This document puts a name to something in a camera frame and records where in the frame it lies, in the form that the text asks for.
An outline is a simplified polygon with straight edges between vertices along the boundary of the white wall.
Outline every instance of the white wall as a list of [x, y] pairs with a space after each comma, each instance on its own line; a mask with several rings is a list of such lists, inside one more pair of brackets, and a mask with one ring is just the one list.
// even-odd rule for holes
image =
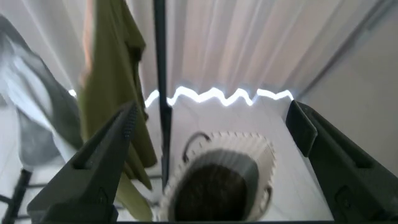
[[398, 175], [398, 7], [303, 98]]

